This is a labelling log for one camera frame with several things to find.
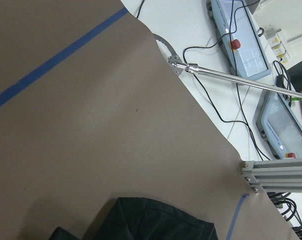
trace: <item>white table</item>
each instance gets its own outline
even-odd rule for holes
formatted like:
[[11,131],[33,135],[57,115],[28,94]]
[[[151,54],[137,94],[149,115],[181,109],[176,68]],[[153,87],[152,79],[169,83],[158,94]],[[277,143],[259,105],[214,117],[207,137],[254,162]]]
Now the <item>white table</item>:
[[[141,0],[122,0],[126,8],[136,16]],[[143,22],[152,33],[160,35],[166,39],[176,53],[182,58],[183,49],[190,46],[211,46],[217,39],[215,35],[215,26],[207,15],[206,1],[204,0],[146,0],[139,20]],[[265,50],[268,62],[272,64],[277,60],[272,49],[268,45],[264,36],[260,38]],[[160,51],[167,59],[170,56],[167,48],[158,42]],[[211,49],[190,49],[186,53],[189,63],[197,63],[199,66],[229,73],[229,63],[222,54],[218,46]],[[257,151],[250,139],[247,128],[242,123],[224,123],[220,121],[215,110],[208,101],[205,92],[197,83],[194,77],[183,72],[180,76],[181,81],[219,129],[223,136],[236,148],[243,161],[260,161]],[[273,85],[275,82],[276,71],[269,76],[260,79]],[[240,111],[239,101],[236,92],[236,85],[206,76],[198,76],[202,84],[206,87],[216,108],[224,120],[241,120],[243,116]],[[253,87],[239,86],[243,109],[249,125],[254,133],[257,145],[268,157],[273,155],[267,143],[262,140],[256,127],[253,116],[261,96],[261,90]],[[294,101],[292,109],[297,119],[302,124],[302,113],[300,103]],[[293,199],[302,202],[302,193],[295,193]],[[302,205],[298,205],[302,217]]]

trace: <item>blue tape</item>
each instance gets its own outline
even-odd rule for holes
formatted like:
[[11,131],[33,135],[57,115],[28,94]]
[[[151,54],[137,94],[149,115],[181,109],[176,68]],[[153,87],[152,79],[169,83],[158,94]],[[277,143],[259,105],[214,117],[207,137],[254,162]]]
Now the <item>blue tape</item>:
[[241,197],[239,203],[237,204],[237,207],[236,207],[235,213],[234,213],[234,215],[233,215],[233,219],[232,219],[232,222],[231,222],[229,231],[227,232],[226,240],[231,240],[231,237],[232,237],[232,234],[233,234],[233,230],[234,230],[234,227],[235,227],[235,223],[236,223],[237,217],[239,216],[239,213],[240,213],[242,204],[243,204],[244,200],[245,200],[248,196],[249,196],[249,194],[244,194],[244,195],[242,195],[242,197]]
[[84,36],[80,37],[78,40],[76,40],[74,43],[72,43],[70,46],[59,52],[57,55],[50,58],[48,61],[43,63],[41,66],[30,72],[25,77],[21,78],[16,84],[10,86],[5,91],[3,91],[0,94],[0,106],[5,104],[7,101],[9,101],[11,98],[22,92],[24,89],[26,89],[30,84],[38,80],[41,76],[46,74],[48,71],[50,71],[52,68],[54,68],[56,65],[58,65],[60,62],[65,60],[67,57],[72,55],[75,51],[79,50],[81,47],[83,47],[85,44],[87,44],[90,40],[95,38],[97,35],[99,35],[101,32],[103,32],[105,29],[107,29],[109,26],[111,26],[113,23],[115,23],[117,20],[122,18],[128,13],[128,10],[124,7],[120,11],[113,14],[111,17],[106,19],[104,22],[93,28],[91,31],[89,31]]

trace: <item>metal rod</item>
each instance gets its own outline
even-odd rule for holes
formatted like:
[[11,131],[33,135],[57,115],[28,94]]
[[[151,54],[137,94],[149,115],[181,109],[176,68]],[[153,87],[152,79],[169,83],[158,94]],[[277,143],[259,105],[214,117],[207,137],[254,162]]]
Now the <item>metal rod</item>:
[[261,83],[258,81],[247,80],[247,79],[239,77],[239,76],[233,76],[233,75],[223,73],[220,71],[215,71],[215,70],[207,69],[204,67],[200,67],[194,63],[184,64],[184,63],[173,62],[171,64],[179,69],[183,69],[192,74],[200,74],[200,75],[205,75],[205,76],[209,76],[209,77],[214,77],[214,78],[218,78],[218,79],[222,79],[222,80],[231,81],[231,82],[234,82],[237,84],[247,85],[247,86],[264,89],[264,90],[268,90],[268,91],[272,91],[272,92],[277,92],[280,94],[289,95],[292,97],[302,99],[302,93],[300,93],[300,92],[288,90],[288,89],[277,87],[277,86],[272,86],[272,85]]

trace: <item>cable bundle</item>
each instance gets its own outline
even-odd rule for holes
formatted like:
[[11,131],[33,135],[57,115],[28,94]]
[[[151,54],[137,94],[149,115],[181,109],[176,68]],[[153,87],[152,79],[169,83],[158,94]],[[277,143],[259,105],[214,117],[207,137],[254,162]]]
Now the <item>cable bundle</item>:
[[296,203],[292,199],[288,198],[288,196],[290,194],[291,194],[290,192],[288,192],[288,193],[268,192],[267,193],[267,195],[269,196],[269,198],[271,199],[272,203],[274,203],[275,206],[278,207],[280,204],[286,204],[287,205],[287,207],[288,207],[287,210],[285,210],[281,214],[284,216],[284,215],[288,214],[289,212],[291,212],[289,217],[285,217],[285,220],[287,222],[289,220],[291,220],[293,217],[295,217],[297,219],[300,226],[294,226],[294,227],[292,227],[292,229],[294,230],[296,235],[302,240],[302,220],[301,220],[301,217],[300,217],[299,213],[297,212]]

